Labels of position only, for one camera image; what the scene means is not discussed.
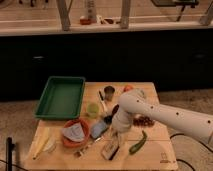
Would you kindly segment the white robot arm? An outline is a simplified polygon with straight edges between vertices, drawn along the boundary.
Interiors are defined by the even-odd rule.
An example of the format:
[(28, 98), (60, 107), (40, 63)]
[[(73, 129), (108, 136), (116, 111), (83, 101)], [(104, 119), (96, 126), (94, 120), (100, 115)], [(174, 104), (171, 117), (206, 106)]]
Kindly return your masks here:
[(119, 133), (129, 131), (133, 125), (133, 117), (140, 114), (213, 147), (213, 115), (151, 103), (144, 97), (141, 89), (122, 93), (118, 98), (118, 105), (112, 126)]

